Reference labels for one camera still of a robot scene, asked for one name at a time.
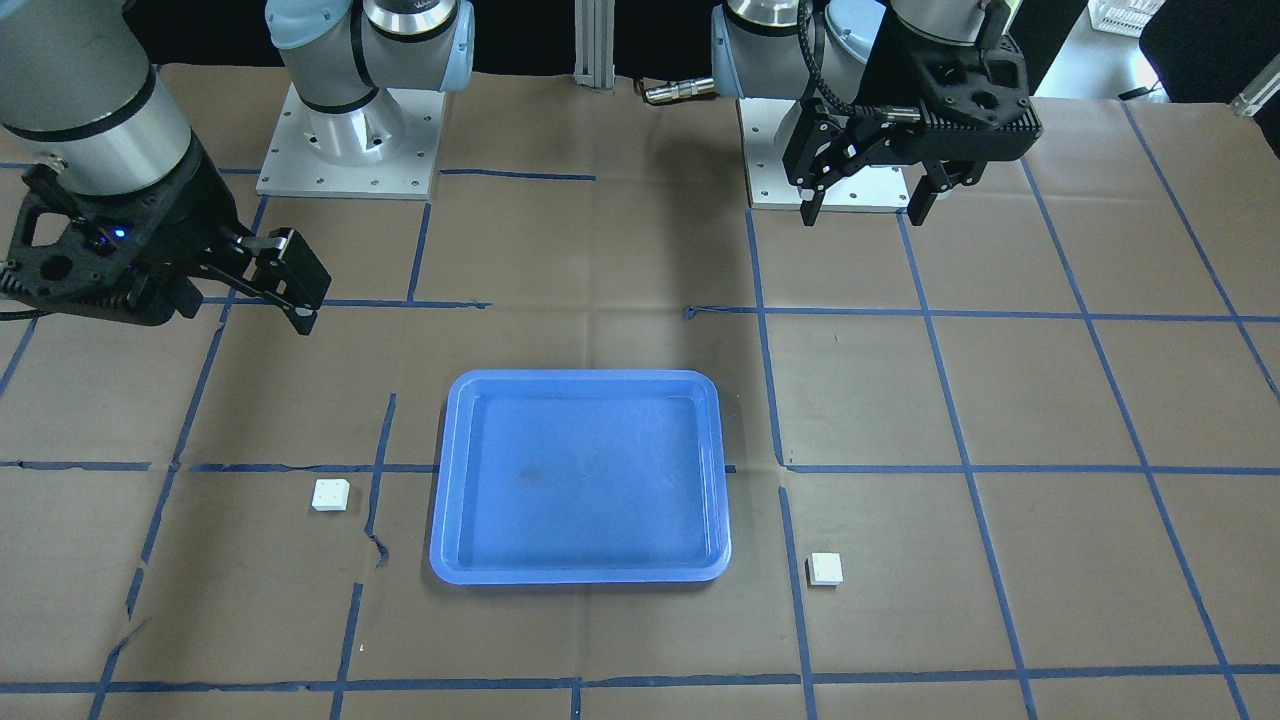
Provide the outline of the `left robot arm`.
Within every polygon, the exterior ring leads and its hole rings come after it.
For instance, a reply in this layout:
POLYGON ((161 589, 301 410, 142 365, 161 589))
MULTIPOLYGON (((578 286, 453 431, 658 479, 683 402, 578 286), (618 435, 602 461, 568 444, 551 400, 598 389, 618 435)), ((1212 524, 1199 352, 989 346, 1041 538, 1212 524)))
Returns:
POLYGON ((739 108, 749 202, 899 213, 1041 138, 1006 1, 724 1, 712 82, 739 108))

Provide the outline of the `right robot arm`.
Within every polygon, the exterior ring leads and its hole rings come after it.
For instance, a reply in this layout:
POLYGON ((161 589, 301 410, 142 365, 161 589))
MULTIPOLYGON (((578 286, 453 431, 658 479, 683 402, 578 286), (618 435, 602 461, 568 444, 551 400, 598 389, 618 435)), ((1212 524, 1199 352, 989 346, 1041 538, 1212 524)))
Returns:
MULTIPOLYGON (((426 199, 444 99, 474 68, 474 5, 269 1, 264 18, 291 91, 259 191, 426 199)), ((19 318, 161 325, 198 313, 201 278, 312 331, 329 272, 297 229, 241 222, 123 1, 3 4, 3 128, 35 156, 3 260, 19 318)))

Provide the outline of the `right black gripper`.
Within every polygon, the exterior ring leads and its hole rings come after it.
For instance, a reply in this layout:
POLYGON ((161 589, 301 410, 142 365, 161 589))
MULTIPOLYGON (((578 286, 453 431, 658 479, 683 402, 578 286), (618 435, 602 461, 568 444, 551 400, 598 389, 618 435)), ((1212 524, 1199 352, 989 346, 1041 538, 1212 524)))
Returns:
POLYGON ((161 325, 198 313, 198 277, 280 309, 301 336, 314 331, 332 275, 294 228, 250 236, 197 136, 172 172, 129 193, 74 193, 45 163, 22 181, 4 296, 42 313, 161 325))

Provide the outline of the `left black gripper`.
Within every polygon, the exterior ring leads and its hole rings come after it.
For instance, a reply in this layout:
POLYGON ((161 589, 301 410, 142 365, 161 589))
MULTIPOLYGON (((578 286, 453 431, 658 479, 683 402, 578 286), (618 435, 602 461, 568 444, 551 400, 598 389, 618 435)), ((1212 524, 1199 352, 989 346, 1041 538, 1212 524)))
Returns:
POLYGON ((908 219, 925 223, 956 187, 980 181, 980 163, 1014 161, 1043 135, 1030 101, 1027 64, 1012 38, 943 46, 891 38, 890 97, 845 101, 814 56, 805 60, 814 92, 799 104, 783 150, 791 186, 801 188, 801 222, 817 224, 826 190, 865 167, 922 164, 908 219))

